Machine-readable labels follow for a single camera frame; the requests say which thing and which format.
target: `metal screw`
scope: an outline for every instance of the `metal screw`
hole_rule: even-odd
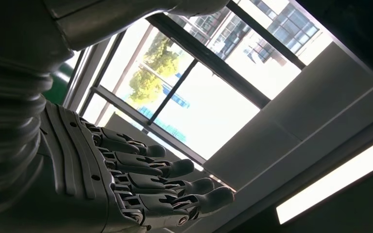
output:
[[[188,221],[188,218],[187,217],[182,217],[179,222],[178,222],[178,226],[182,226],[184,225],[186,222]]]

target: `tree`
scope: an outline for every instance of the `tree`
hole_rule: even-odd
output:
[[[144,55],[144,62],[164,78],[178,70],[178,54],[167,49],[171,43],[168,37],[159,32]],[[144,69],[133,75],[129,86],[134,90],[130,99],[138,104],[155,101],[163,89],[162,80]]]
[[[162,92],[162,81],[149,71],[140,69],[129,81],[129,86],[134,90],[129,98],[138,104],[155,101]]]

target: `fluorescent light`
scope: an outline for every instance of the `fluorescent light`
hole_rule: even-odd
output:
[[[281,224],[373,171],[373,146],[279,205]]]

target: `robotic hand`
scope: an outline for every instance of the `robotic hand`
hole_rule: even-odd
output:
[[[0,233],[137,233],[184,225],[233,201],[188,161],[46,103],[49,73],[159,12],[194,16],[227,0],[0,0]]]

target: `ceiling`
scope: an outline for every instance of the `ceiling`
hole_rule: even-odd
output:
[[[184,232],[215,231],[372,122],[373,74],[331,44],[203,165],[236,200]]]

